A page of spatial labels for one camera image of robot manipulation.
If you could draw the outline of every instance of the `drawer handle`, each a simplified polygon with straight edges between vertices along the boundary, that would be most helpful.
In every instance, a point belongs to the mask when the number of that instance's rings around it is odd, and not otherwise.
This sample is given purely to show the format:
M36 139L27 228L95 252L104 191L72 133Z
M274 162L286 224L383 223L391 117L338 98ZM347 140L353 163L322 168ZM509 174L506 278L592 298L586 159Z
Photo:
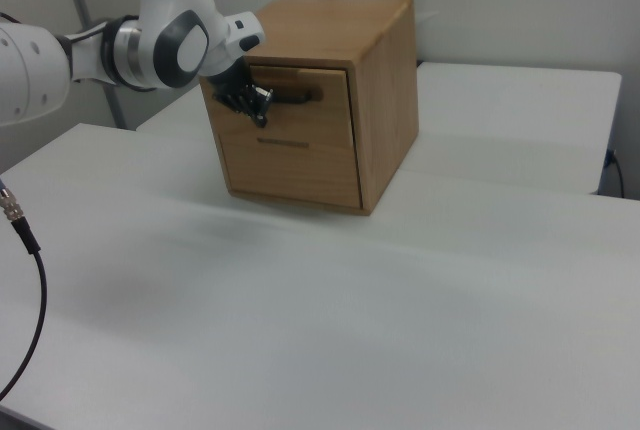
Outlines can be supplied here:
M311 100L311 90L307 90L302 95L278 95L273 94L273 103L286 103L289 105L303 105Z

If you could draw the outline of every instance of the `drawer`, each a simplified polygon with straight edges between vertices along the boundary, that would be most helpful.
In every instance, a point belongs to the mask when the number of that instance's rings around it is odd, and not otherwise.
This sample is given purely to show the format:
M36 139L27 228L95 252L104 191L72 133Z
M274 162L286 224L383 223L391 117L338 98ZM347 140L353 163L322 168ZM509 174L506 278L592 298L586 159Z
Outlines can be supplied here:
M258 128L248 117L216 105L215 131L227 141L262 138L353 148L349 89L344 71L252 66L251 74L260 87L273 89L276 96L308 94L311 99L302 104L272 103L265 128Z
M232 190L360 208L353 151L221 139Z
M209 108L229 189L360 208L347 76L342 70L252 66L258 85L305 103L271 104L256 127L220 103Z

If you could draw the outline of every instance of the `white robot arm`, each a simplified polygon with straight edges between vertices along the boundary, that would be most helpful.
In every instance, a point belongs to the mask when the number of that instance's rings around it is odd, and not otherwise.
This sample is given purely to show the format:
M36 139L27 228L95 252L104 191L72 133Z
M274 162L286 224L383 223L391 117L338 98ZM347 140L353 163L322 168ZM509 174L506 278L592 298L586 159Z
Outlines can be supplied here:
M140 0L140 16L76 35L0 24L0 126L58 109L71 81L148 91L183 87L200 75L220 102L264 127L272 92L253 84L242 58L264 40L255 15L224 17L213 0Z

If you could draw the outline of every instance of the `white table top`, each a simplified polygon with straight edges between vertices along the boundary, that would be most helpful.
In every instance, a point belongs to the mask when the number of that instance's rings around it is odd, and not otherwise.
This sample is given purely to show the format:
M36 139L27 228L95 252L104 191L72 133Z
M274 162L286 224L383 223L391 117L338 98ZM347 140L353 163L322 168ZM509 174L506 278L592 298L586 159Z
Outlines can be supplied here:
M213 142L78 126L3 175L53 428L633 428L640 205L400 170L370 217L230 197ZM38 286L9 225L0 381Z
M420 135L402 168L581 194L598 190L619 75L425 63L418 88ZM200 88L138 131L210 140Z

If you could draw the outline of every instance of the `wooden cabinet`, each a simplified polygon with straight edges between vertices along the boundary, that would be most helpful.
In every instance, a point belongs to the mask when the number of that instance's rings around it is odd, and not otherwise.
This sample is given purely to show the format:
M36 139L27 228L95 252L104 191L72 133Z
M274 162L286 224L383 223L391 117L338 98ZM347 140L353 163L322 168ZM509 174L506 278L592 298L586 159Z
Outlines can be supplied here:
M418 133L412 0L277 0L255 81L305 103L273 103L256 127L201 81L233 195L370 214Z

